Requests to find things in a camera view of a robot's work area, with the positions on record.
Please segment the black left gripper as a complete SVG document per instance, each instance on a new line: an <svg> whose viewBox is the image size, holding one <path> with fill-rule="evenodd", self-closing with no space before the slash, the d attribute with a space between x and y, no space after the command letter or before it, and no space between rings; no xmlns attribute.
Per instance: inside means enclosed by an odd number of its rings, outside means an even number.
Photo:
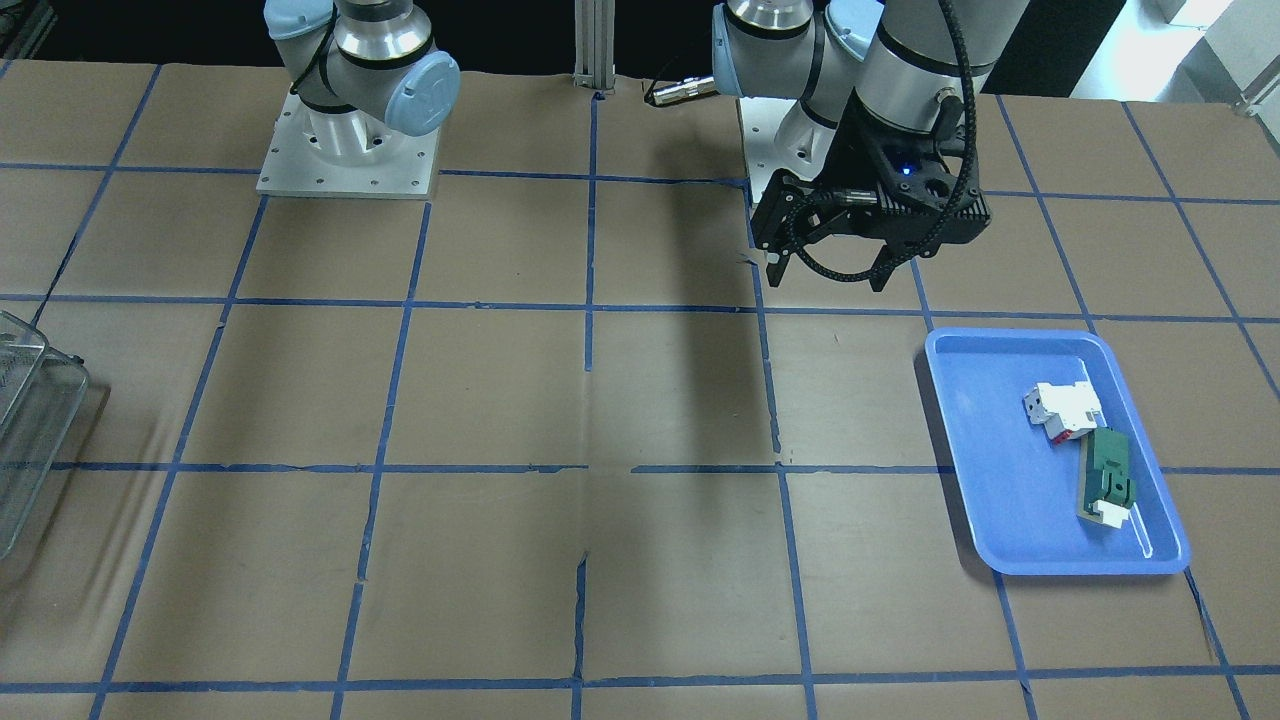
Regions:
<svg viewBox="0 0 1280 720"><path fill-rule="evenodd" d="M838 273L822 266L806 246L813 225L809 218L823 211L837 217L851 206L851 191L873 192L876 204L851 208L844 219L861 237L883 240L870 268L870 288L882 292L893 272L911 260L905 249L919 243L936 224L947 201L959 204L937 241L969 243L991 223L992 213L979 188L977 164L970 164L965 183L957 168L948 169L946 158L961 161L973 147L961 119L959 100L938 104L942 122L922 133L899 129L865 109L861 101L847 102L835 138L815 183L800 179L791 170L776 170L751 214L754 247L765 254L765 279L778 287L791 258L828 279Z"/></svg>

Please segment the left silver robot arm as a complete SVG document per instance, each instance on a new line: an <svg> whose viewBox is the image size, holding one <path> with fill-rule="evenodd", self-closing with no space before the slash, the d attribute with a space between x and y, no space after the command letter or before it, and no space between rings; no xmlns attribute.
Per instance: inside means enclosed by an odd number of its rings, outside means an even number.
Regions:
<svg viewBox="0 0 1280 720"><path fill-rule="evenodd" d="M767 282L791 261L882 291L901 265L991 224L977 95L1024 1L726 1L710 22L719 94L788 102L754 183Z"/></svg>

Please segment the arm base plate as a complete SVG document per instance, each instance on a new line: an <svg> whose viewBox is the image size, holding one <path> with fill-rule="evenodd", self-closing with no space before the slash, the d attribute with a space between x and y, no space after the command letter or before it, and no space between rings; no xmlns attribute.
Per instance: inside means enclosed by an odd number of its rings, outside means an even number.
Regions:
<svg viewBox="0 0 1280 720"><path fill-rule="evenodd" d="M754 217L772 176L788 170L813 182L826 163L835 131L810 118L799 99L741 97L737 100L742 151Z"/></svg>
<svg viewBox="0 0 1280 720"><path fill-rule="evenodd" d="M428 200L442 131L402 135L360 111L320 113L285 96L256 191L293 199Z"/></svg>

